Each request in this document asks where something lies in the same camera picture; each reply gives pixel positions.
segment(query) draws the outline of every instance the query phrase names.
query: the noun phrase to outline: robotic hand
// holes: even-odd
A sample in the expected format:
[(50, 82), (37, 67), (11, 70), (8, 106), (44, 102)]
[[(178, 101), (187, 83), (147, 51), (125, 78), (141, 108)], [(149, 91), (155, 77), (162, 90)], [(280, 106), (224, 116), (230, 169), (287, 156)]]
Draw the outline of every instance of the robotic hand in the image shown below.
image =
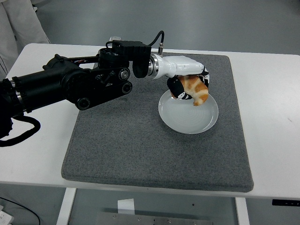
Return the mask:
[[(162, 35), (158, 54), (151, 54), (151, 46)], [(149, 45), (138, 41), (110, 41), (94, 57), (66, 58), (55, 55), (44, 71), (4, 79), (0, 82), (0, 139), (9, 135), (12, 120), (25, 121), (34, 128), (7, 141), (0, 140), (0, 147), (24, 141), (40, 129), (37, 120), (24, 116), (32, 110), (64, 99), (74, 103), (79, 110), (86, 110), (131, 92), (132, 83), (129, 61), (137, 78), (150, 76), (158, 79), (178, 75), (199, 75), (208, 86), (209, 75), (205, 67), (185, 56), (162, 57), (164, 32), (160, 31)], [(94, 69), (80, 68), (80, 64), (97, 63)]]

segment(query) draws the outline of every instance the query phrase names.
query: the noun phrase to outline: white pants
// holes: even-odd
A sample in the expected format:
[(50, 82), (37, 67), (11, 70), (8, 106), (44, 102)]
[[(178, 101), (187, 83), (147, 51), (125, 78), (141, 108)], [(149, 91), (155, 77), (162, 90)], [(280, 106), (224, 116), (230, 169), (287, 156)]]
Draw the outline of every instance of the white pants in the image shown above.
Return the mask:
[(15, 36), (22, 47), (30, 43), (50, 43), (30, 0), (0, 3), (0, 81), (19, 56)]

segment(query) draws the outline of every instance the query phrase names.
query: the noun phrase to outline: ceramic plate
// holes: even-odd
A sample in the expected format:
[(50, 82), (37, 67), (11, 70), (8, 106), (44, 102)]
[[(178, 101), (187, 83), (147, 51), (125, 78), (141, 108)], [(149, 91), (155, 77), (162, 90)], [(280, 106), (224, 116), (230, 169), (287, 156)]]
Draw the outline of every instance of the ceramic plate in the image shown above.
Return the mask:
[(175, 131), (184, 134), (198, 134), (210, 129), (218, 119), (218, 105), (209, 94), (200, 106), (194, 100), (178, 100), (167, 90), (159, 100), (158, 111), (161, 119)]

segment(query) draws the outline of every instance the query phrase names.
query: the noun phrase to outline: gray felt mat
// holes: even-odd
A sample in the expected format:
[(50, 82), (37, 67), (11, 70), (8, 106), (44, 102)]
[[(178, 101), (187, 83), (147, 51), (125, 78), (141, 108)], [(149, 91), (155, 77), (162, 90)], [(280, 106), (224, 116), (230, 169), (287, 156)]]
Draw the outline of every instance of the gray felt mat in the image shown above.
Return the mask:
[(61, 174), (67, 180), (173, 189), (248, 192), (253, 180), (229, 58), (184, 54), (210, 72), (219, 108), (204, 133), (173, 131), (158, 102), (167, 77), (137, 79), (131, 93), (80, 111)]

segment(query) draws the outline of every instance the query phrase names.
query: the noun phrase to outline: floor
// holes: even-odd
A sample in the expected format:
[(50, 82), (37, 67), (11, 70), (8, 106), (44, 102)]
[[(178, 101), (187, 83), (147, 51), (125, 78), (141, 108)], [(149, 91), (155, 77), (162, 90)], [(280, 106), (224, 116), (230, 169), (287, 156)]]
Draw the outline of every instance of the floor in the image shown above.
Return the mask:
[[(299, 0), (33, 2), (38, 7), (37, 16), (52, 44), (103, 46), (111, 36), (149, 44), (163, 30), (165, 49), (300, 54)], [(26, 196), (20, 194), (15, 198), (20, 200), (34, 195), (32, 190), (24, 192)], [(291, 218), (294, 214), (300, 214), (298, 207), (293, 207), (290, 214), (287, 214), (282, 210), (272, 211), (269, 200), (252, 200), (247, 203), (249, 214), (252, 214), (251, 225), (264, 224), (255, 218), (255, 215), (262, 212), (257, 212), (256, 204), (266, 204), (269, 217), (273, 217), (272, 212), (277, 216), (282, 212), (285, 216), (289, 215), (290, 219), (284, 224), (297, 224), (299, 217), (294, 220)]]

